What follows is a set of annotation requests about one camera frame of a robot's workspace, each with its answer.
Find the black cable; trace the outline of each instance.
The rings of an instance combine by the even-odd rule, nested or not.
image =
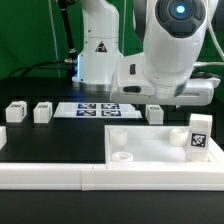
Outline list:
[[[221,76],[215,75],[215,74],[209,73],[209,72],[192,73],[192,75],[190,77],[190,79],[210,79],[210,78],[218,78],[218,79],[220,79],[220,84],[222,83],[222,77]]]
[[[44,66],[44,65],[52,65],[52,64],[62,64],[62,63],[64,64],[64,61],[46,61],[46,62],[34,64],[34,65],[28,67],[27,69],[25,69],[23,71],[23,73],[21,74],[21,77],[24,77],[28,72],[30,72],[31,70],[33,70],[36,67]]]
[[[10,78],[10,77],[12,77],[13,76],[13,74],[15,74],[17,71],[20,71],[20,70],[24,70],[24,69],[31,69],[31,70],[33,70],[33,69],[43,69],[43,70],[58,70],[58,69],[60,69],[60,70],[66,70],[66,68],[47,68],[47,67],[35,67],[35,66],[32,66],[32,67],[21,67],[21,68],[17,68],[17,69],[15,69],[15,70],[13,70],[9,75],[8,75],[8,77]]]
[[[68,18],[68,13],[67,13],[67,8],[70,5],[74,5],[76,3],[75,0],[57,0],[59,9],[61,11],[61,17],[64,23],[64,28],[65,28],[65,34],[66,34],[66,39],[67,39],[67,44],[69,48],[69,57],[72,59],[77,59],[77,52],[75,50],[75,45],[73,42],[73,37],[72,37],[72,31],[71,31],[71,26],[70,26],[70,21]]]

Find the warning label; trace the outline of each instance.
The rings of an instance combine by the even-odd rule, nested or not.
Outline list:
[[[103,41],[100,42],[99,46],[96,49],[96,52],[107,52],[107,49],[106,49]]]

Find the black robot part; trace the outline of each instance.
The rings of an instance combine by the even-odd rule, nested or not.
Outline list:
[[[192,36],[205,20],[206,10],[201,0],[159,0],[156,18],[173,37]]]

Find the white box with marker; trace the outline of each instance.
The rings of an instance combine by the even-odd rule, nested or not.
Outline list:
[[[52,117],[52,103],[40,102],[35,107],[34,111],[34,123],[48,123]]]
[[[211,129],[211,115],[191,114],[186,151],[188,161],[208,161],[208,145]]]
[[[20,123],[27,115],[27,103],[24,101],[13,101],[5,110],[6,121]]]
[[[6,136],[6,127],[0,126],[0,150],[7,142],[7,136]]]
[[[159,105],[146,105],[145,116],[150,125],[162,125],[164,112]]]

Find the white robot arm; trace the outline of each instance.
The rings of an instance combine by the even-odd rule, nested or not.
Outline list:
[[[218,0],[148,1],[144,52],[122,58],[112,79],[117,103],[206,105],[220,80],[191,80],[208,16]]]
[[[119,14],[105,0],[80,0],[84,21],[84,48],[78,56],[73,85],[86,90],[109,91],[118,58]]]

